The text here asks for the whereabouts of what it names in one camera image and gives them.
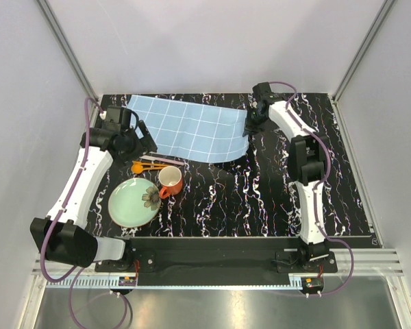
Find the blue checked placemat cloth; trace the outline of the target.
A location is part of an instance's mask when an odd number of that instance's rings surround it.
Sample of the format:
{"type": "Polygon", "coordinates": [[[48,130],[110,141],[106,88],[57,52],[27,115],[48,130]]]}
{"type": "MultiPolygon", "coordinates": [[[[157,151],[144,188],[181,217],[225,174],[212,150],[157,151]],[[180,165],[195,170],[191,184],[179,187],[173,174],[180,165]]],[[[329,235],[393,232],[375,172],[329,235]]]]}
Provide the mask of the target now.
{"type": "Polygon", "coordinates": [[[127,108],[145,122],[160,155],[222,163],[243,157],[249,147],[245,110],[141,95],[127,108]]]}

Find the green floral plate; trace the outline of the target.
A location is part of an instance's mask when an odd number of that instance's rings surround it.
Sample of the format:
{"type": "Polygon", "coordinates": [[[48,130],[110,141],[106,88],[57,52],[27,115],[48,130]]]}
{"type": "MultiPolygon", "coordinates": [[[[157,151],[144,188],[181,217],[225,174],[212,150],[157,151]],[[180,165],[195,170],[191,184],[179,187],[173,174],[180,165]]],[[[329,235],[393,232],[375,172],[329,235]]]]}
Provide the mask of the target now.
{"type": "Polygon", "coordinates": [[[108,212],[118,226],[137,228],[157,215],[161,203],[159,189],[153,182],[131,178],[113,190],[108,200],[108,212]]]}

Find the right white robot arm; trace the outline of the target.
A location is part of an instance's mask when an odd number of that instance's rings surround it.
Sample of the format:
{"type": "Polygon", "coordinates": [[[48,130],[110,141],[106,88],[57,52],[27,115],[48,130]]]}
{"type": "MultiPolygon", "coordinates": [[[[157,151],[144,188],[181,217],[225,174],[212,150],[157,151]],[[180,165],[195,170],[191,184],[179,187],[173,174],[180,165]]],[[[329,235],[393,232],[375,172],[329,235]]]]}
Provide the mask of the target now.
{"type": "Polygon", "coordinates": [[[314,271],[329,256],[323,224],[323,187],[331,164],[324,137],[317,134],[292,109],[273,93],[255,95],[248,110],[244,134],[255,134],[260,126],[274,122],[290,142],[287,170],[296,184],[301,207],[301,229],[295,261],[304,271],[314,271]]]}

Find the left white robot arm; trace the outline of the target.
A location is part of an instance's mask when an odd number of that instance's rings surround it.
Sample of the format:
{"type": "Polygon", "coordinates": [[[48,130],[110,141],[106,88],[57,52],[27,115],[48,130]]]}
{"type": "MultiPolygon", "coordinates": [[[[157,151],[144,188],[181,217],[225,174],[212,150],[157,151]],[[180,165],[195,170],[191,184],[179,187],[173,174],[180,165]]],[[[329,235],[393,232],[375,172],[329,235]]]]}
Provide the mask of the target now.
{"type": "Polygon", "coordinates": [[[105,173],[112,165],[127,165],[154,152],[156,143],[145,122],[106,123],[84,132],[76,165],[64,190],[44,218],[30,225],[42,260],[88,267],[109,260],[119,271],[134,264],[134,255],[121,239],[97,237],[85,230],[88,212],[105,173]]]}

